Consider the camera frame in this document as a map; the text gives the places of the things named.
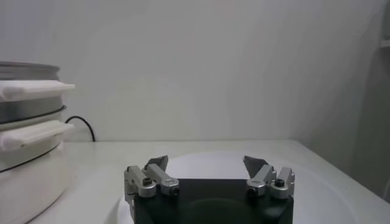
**white tabletop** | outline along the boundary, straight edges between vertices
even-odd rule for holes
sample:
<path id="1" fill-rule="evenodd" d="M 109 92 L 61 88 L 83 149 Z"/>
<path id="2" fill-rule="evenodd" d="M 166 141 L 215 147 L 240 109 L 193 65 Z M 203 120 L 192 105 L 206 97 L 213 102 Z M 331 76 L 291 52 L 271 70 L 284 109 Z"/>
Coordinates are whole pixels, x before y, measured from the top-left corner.
<path id="1" fill-rule="evenodd" d="M 32 224 L 116 223 L 123 194 L 123 170 L 149 158 L 174 158 L 197 152 L 242 150 L 265 153 L 299 164 L 326 180 L 356 215 L 358 223 L 390 223 L 390 205 L 295 141 L 219 142 L 68 142 L 65 154 L 73 172 L 68 190 Z"/>

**white wall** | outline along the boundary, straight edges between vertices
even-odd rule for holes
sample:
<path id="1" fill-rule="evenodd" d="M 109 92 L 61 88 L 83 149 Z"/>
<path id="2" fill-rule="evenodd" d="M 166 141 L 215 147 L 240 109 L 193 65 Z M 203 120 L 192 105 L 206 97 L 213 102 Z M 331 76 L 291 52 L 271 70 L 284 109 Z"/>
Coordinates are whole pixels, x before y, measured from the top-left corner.
<path id="1" fill-rule="evenodd" d="M 390 180 L 389 98 L 390 49 L 382 49 L 372 60 L 351 172 L 379 196 Z"/>
<path id="2" fill-rule="evenodd" d="M 0 60 L 59 65 L 101 141 L 294 138 L 348 171 L 384 1 L 3 0 Z"/>

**white circular platform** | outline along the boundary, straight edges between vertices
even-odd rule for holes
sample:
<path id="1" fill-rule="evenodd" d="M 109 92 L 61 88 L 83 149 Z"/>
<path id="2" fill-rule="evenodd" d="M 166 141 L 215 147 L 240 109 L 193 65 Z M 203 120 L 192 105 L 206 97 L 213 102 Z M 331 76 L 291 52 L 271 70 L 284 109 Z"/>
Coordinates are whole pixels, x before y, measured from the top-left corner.
<path id="1" fill-rule="evenodd" d="M 248 179 L 243 163 L 245 155 L 265 159 L 277 171 L 285 166 L 295 172 L 294 223 L 357 223 L 346 201 L 325 180 L 304 167 L 274 156 L 240 151 L 197 153 L 171 159 L 167 173 L 176 178 Z M 117 220 L 119 224 L 133 223 L 124 197 L 119 202 Z"/>

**black screw head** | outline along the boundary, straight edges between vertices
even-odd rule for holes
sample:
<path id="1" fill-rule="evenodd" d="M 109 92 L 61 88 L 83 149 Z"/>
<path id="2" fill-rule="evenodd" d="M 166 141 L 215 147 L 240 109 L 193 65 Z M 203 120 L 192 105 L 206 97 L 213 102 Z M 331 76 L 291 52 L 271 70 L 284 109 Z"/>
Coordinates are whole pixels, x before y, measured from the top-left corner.
<path id="1" fill-rule="evenodd" d="M 246 195 L 249 197 L 249 198 L 255 198 L 257 196 L 257 191 L 253 188 L 250 188 L 246 191 Z"/>
<path id="2" fill-rule="evenodd" d="M 276 179 L 275 180 L 275 187 L 284 187 L 285 186 L 285 181 L 282 179 Z"/>
<path id="3" fill-rule="evenodd" d="M 142 185 L 143 186 L 148 186 L 150 184 L 152 184 L 152 179 L 150 179 L 149 177 L 147 177 L 147 178 L 142 180 Z"/>
<path id="4" fill-rule="evenodd" d="M 178 196 L 180 194 L 180 189 L 179 188 L 173 188 L 169 191 L 169 193 L 172 195 L 172 196 Z"/>

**black power cord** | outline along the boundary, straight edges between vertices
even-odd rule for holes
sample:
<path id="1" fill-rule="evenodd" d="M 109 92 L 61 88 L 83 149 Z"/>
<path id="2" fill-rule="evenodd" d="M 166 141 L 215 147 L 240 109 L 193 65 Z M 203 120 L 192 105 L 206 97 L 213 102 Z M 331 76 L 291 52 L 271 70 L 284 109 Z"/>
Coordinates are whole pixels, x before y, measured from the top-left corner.
<path id="1" fill-rule="evenodd" d="M 96 142 L 95 133 L 94 133 L 94 131 L 93 131 L 92 126 L 90 125 L 90 123 L 88 123 L 88 121 L 86 121 L 84 118 L 82 118 L 82 117 L 80 117 L 80 116 L 71 116 L 71 117 L 69 117 L 69 118 L 65 121 L 65 123 L 69 123 L 69 121 L 71 121 L 71 120 L 73 120 L 73 119 L 79 119 L 79 120 L 81 120 L 82 122 L 84 122 L 84 124 L 85 124 L 86 126 L 88 126 L 88 129 L 90 130 L 92 141 L 93 141 L 93 142 Z"/>

